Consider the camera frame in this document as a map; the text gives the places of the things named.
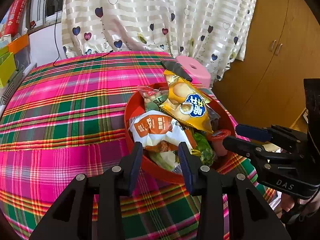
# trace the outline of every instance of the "wooden wardrobe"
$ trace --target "wooden wardrobe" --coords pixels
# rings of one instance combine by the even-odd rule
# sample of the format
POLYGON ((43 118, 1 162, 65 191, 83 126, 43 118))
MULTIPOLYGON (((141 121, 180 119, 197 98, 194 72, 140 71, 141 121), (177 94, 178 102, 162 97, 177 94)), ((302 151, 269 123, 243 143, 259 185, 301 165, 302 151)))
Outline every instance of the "wooden wardrobe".
POLYGON ((238 123, 291 127, 306 107, 303 79, 320 78, 319 43, 304 0, 257 0, 244 61, 213 92, 238 123))

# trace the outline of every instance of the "red plastic bowl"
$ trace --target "red plastic bowl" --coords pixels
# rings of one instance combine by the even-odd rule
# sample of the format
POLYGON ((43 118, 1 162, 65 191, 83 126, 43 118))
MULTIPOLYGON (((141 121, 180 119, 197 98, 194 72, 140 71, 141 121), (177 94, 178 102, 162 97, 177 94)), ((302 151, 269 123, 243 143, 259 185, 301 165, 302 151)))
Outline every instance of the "red plastic bowl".
MULTIPOLYGON (((167 83, 157 83, 148 85, 149 87, 158 89, 159 87, 167 87, 167 83)), ((235 129, 233 124, 227 114, 227 112, 223 109, 223 107, 215 100, 212 100, 209 103, 209 106, 220 115, 219 119, 219 129, 228 129, 231 131, 231 135, 236 136, 235 129)), ((132 140, 131 135, 129 134, 129 119, 135 117, 137 115, 141 115, 145 112, 144 110, 144 99, 137 91, 135 92, 131 98, 129 99, 125 110, 124 110, 124 128, 125 128, 125 138, 127 141, 127 146, 129 151, 131 152, 134 142, 132 140)), ((213 163, 213 168, 218 169, 223 166, 232 155, 232 152, 228 152, 228 154, 222 158, 217 163, 213 163)), ((173 173, 171 171, 167 171, 153 161, 148 159, 145 155, 142 157, 141 168, 151 174, 154 178, 166 181, 174 184, 184 184, 183 176, 180 174, 173 173)))

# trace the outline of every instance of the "plastic stool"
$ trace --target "plastic stool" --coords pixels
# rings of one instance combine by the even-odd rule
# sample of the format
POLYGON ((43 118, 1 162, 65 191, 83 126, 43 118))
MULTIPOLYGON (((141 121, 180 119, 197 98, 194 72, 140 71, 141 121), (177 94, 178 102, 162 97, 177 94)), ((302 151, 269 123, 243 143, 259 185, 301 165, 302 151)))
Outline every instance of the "plastic stool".
POLYGON ((195 77, 206 88, 209 88, 211 75, 198 61, 187 56, 177 56, 175 60, 188 70, 192 77, 195 77))

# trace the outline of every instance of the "curtain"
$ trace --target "curtain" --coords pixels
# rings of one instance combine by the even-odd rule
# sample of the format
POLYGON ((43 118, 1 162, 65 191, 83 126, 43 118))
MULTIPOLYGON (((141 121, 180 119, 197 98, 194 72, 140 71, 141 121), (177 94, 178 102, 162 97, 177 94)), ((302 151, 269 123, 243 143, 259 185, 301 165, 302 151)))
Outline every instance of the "curtain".
POLYGON ((67 57, 166 51, 195 58, 220 80, 243 60, 256 0, 64 0, 67 57))

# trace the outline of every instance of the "window frame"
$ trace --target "window frame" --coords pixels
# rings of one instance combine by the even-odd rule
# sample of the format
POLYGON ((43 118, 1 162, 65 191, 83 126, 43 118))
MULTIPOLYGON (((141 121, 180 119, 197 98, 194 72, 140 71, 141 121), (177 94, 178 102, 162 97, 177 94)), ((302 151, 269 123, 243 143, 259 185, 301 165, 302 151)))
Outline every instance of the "window frame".
MULTIPOLYGON (((47 0, 28 0, 26 8, 26 28, 28 29, 28 34, 55 24, 57 15, 53 14, 46 17, 46 8, 47 0), (30 27, 31 21, 36 22, 36 26, 33 29, 30 27)), ((58 11, 57 23, 61 22, 61 18, 62 11, 58 11)))

